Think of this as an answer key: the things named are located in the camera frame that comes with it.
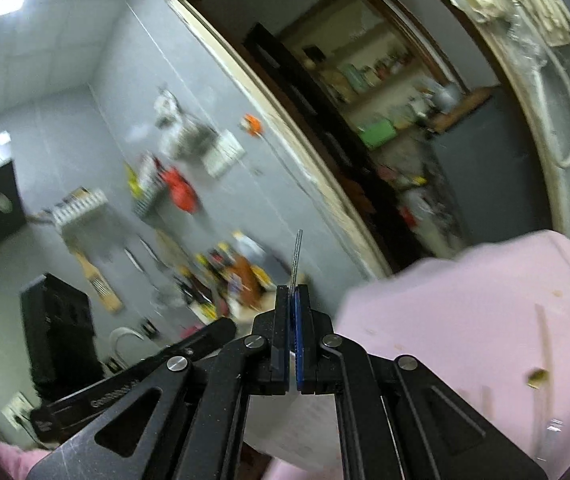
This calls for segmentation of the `grey wall shelf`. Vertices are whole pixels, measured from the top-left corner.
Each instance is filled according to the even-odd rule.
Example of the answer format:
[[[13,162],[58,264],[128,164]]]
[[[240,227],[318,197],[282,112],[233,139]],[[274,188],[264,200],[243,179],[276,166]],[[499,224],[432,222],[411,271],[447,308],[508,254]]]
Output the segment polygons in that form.
[[[145,218],[155,206],[161,193],[166,190],[163,180],[165,167],[153,154],[144,154],[139,168],[132,170],[128,183],[133,200],[133,212]]]

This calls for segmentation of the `steel faucet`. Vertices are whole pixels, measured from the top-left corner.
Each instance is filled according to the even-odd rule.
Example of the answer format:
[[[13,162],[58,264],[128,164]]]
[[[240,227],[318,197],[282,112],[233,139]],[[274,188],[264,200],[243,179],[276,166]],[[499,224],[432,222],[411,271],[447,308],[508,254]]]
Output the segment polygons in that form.
[[[130,327],[115,328],[108,337],[110,355],[123,367],[142,361],[145,356],[146,339]]]

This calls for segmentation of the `wooden grater paddle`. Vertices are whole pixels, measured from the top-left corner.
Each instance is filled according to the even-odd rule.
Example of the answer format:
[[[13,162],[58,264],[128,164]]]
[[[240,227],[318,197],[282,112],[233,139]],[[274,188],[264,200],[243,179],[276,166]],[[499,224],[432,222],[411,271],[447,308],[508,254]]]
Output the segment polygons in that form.
[[[89,261],[89,259],[79,250],[74,249],[72,255],[81,266],[84,277],[92,286],[95,294],[98,295],[100,303],[106,311],[117,313],[122,310],[122,302],[112,289],[112,286],[105,280],[101,271]]]

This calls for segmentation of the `small gold spoon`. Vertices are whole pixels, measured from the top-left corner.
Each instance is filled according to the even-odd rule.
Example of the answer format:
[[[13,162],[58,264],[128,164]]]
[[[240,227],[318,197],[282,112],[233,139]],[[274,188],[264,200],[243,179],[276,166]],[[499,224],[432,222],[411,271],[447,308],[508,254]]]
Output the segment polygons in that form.
[[[541,365],[532,370],[527,378],[527,385],[540,390],[550,383],[553,371],[553,349],[550,341],[550,328],[542,304],[535,305],[536,326],[538,326]]]

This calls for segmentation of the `pink tablecloth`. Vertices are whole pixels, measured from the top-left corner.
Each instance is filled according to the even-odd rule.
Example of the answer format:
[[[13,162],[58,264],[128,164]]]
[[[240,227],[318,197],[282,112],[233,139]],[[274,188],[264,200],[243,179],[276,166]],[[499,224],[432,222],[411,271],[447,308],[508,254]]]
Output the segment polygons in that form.
[[[535,305],[550,328],[553,371],[540,390]],[[375,356],[411,354],[537,460],[570,479],[570,239],[541,231],[426,259],[351,290],[338,333]]]

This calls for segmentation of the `wooden storage shelf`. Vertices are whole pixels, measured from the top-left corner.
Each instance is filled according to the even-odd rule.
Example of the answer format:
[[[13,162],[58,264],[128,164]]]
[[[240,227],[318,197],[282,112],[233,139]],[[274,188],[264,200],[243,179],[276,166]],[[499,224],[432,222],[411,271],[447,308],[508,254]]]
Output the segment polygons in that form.
[[[320,0],[279,33],[353,128],[401,128],[440,89],[467,88],[424,27],[395,0]]]

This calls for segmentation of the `white wall socket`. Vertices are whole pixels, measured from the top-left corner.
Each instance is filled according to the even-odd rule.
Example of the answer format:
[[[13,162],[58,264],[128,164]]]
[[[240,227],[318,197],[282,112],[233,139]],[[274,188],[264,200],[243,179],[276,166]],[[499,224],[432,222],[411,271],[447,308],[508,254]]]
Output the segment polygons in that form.
[[[223,130],[201,158],[210,177],[218,179],[245,155],[245,150],[235,135]]]

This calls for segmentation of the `grey cabinet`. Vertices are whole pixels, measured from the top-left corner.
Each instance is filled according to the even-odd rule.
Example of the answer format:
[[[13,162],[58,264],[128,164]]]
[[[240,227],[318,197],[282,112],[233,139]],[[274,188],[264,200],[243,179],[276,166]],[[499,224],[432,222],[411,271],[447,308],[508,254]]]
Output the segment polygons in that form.
[[[553,227],[538,153],[524,119],[498,88],[430,139],[466,242],[500,243]]]

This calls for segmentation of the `clear bag of dried goods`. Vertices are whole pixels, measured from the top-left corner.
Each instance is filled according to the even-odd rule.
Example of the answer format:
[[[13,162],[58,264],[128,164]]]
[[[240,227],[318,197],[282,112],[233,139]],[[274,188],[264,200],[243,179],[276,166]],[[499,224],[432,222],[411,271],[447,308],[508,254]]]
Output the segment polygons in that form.
[[[215,141],[215,130],[189,114],[168,89],[161,89],[154,102],[155,125],[161,132],[159,151],[178,160],[204,155]]]

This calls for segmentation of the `white perforated utensil holder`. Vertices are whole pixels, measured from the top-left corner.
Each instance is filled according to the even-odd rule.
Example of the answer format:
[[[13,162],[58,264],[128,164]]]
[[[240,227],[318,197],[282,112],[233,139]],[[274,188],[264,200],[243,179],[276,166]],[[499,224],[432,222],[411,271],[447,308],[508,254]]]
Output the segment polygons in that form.
[[[245,442],[298,468],[320,471],[340,462],[333,396],[252,396]]]

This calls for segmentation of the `green box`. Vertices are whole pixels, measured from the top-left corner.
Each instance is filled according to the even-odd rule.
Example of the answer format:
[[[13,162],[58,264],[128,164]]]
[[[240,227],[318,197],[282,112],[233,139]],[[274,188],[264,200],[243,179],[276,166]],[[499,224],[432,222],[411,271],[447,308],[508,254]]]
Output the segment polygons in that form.
[[[380,148],[396,136],[397,130],[387,118],[371,122],[359,129],[359,138],[370,151]]]

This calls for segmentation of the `steel fork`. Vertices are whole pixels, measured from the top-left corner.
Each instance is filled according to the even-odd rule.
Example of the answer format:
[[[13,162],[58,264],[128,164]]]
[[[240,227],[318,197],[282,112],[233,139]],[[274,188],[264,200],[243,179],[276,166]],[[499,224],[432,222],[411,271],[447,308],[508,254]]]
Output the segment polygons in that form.
[[[289,279],[289,293],[294,295],[298,282],[298,269],[300,261],[300,253],[303,239],[303,229],[299,229],[296,233],[293,256],[291,257],[291,278]]]

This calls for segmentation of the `white wall basket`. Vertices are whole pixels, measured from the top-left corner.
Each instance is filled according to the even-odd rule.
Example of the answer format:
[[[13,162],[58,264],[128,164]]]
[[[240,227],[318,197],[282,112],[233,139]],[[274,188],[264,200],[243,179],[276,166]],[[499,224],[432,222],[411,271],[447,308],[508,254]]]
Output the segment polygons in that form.
[[[94,190],[72,196],[52,209],[52,221],[56,229],[76,226],[101,211],[108,203],[102,190]]]

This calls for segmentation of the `red plastic bag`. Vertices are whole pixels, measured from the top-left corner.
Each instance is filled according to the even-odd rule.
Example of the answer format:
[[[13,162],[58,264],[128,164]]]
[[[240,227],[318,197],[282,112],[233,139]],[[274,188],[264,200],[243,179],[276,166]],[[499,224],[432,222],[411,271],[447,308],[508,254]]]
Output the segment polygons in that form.
[[[197,195],[183,174],[177,168],[171,167],[163,170],[160,177],[167,185],[174,206],[189,214],[194,214],[198,206]]]

